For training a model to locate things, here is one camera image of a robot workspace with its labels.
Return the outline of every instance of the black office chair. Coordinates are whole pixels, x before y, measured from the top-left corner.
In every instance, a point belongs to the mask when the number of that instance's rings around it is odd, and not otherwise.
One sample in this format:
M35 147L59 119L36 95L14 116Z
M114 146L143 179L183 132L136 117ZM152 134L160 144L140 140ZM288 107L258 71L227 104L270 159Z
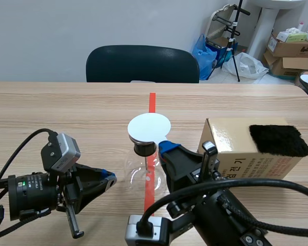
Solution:
M112 45L95 49L86 65L87 82L198 83L199 65L183 50Z

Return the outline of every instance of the sink pedestal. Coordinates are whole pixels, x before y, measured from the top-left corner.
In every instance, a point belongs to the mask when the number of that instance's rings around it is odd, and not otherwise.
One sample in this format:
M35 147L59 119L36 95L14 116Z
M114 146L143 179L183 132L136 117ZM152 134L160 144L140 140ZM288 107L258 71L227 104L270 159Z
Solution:
M279 9L262 8L255 33L252 36L250 46L247 50L247 53L255 59L262 59L278 12Z

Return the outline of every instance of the black foam pad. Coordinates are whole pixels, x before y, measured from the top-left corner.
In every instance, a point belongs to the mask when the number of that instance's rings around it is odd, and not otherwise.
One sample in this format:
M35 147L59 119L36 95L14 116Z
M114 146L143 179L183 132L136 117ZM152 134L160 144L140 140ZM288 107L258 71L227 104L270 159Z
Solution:
M290 157L308 156L308 145L293 126L252 125L249 129L260 153Z

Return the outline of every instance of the blue plastic bag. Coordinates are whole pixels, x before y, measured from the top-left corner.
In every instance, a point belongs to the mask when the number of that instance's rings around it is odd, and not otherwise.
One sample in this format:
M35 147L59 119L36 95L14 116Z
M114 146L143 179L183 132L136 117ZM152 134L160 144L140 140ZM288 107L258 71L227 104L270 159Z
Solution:
M197 40L192 54L200 67L200 80L206 80L210 75L212 63L216 59L217 53L205 46L204 34L201 34Z

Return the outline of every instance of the sink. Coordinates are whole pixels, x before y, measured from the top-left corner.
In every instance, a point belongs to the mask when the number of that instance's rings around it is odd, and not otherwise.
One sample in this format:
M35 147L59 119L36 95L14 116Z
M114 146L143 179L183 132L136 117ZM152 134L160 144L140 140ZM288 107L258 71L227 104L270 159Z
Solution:
M261 59L279 10L294 9L305 0L250 0L250 2L261 7L262 11L247 53L255 59Z
M253 4L267 9L294 9L304 0L250 0Z

